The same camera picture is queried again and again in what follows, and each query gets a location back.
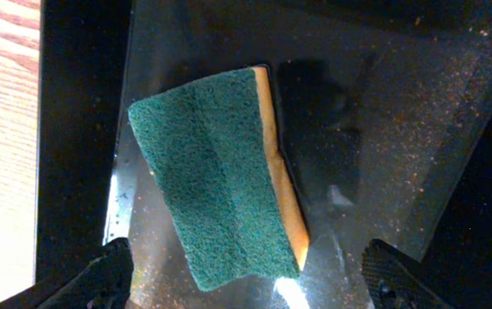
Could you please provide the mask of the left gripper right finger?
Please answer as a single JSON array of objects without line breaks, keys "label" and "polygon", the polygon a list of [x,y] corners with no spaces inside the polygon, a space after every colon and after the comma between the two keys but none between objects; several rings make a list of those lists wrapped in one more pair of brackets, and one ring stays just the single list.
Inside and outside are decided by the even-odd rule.
[{"label": "left gripper right finger", "polygon": [[361,274],[376,309],[452,309],[415,259],[382,239],[362,253]]}]

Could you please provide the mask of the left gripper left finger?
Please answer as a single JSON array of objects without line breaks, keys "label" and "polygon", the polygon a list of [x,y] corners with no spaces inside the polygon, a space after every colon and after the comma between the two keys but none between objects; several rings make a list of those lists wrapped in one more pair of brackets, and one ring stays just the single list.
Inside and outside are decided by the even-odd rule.
[{"label": "left gripper left finger", "polygon": [[0,302],[0,309],[125,309],[131,295],[134,263],[127,238],[102,246],[88,261],[74,264],[56,275]]}]

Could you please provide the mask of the green yellow sponge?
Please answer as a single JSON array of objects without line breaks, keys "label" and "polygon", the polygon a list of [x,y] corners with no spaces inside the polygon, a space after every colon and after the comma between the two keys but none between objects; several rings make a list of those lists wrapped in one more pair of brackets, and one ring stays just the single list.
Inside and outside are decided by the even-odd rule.
[{"label": "green yellow sponge", "polygon": [[128,117],[199,289],[299,277],[309,235],[279,150],[267,68],[188,82],[133,103]]}]

